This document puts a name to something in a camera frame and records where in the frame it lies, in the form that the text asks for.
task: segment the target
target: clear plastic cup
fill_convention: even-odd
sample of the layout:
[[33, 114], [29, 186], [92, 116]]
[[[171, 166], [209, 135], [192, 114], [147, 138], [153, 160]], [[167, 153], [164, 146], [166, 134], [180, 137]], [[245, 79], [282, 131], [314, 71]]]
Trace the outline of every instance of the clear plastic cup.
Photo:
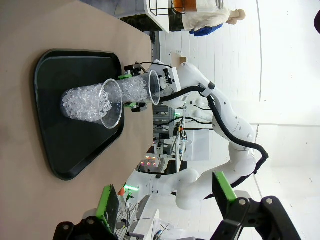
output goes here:
[[108, 79], [104, 83], [65, 91], [60, 108], [67, 118], [113, 129], [122, 115], [123, 97], [119, 84], [114, 79]]
[[160, 102], [160, 81], [157, 72], [154, 70], [117, 82], [122, 91], [123, 103], [153, 103], [158, 105]]

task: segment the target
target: black tray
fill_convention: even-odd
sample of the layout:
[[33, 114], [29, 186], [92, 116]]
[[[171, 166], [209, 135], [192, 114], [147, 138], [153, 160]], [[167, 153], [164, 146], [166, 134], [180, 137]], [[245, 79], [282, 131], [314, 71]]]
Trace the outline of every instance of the black tray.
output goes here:
[[53, 173], [71, 180], [122, 133], [125, 113], [118, 126], [64, 117], [60, 110], [64, 91], [118, 79], [121, 64], [114, 53], [53, 49], [39, 60], [34, 72], [34, 93], [47, 160]]

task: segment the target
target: screw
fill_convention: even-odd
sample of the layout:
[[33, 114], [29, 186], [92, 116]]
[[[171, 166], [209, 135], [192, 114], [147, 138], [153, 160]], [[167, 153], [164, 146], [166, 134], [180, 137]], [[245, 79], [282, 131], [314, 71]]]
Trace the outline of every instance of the screw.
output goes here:
[[240, 200], [239, 200], [239, 204], [240, 204], [241, 206], [246, 205], [246, 200], [240, 199]]
[[273, 203], [273, 201], [272, 201], [272, 199], [271, 199], [271, 198], [268, 198], [268, 199], [266, 200], [266, 203], [267, 203], [267, 204], [272, 204], [272, 203]]
[[93, 219], [88, 219], [87, 223], [88, 223], [88, 224], [94, 224], [95, 221], [94, 221]]

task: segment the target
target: green led light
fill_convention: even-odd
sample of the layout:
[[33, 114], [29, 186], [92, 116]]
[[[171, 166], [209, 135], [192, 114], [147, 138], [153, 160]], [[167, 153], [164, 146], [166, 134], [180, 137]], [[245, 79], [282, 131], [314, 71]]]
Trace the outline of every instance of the green led light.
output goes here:
[[139, 189], [136, 188], [136, 187], [134, 187], [134, 186], [125, 185], [124, 188], [125, 188], [125, 189], [129, 189], [129, 190], [132, 190], [132, 191], [139, 191]]

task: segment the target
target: workbench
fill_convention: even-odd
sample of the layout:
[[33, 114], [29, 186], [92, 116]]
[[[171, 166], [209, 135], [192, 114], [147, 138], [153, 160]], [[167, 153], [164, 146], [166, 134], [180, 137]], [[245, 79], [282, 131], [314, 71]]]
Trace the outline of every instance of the workbench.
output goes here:
[[151, 60], [149, 36], [77, 0], [5, 0], [0, 8], [0, 239], [49, 240], [77, 224], [103, 187], [119, 191], [152, 144], [152, 106], [125, 110], [122, 135], [76, 178], [48, 166], [39, 130], [34, 69], [50, 49], [115, 53], [122, 68]]

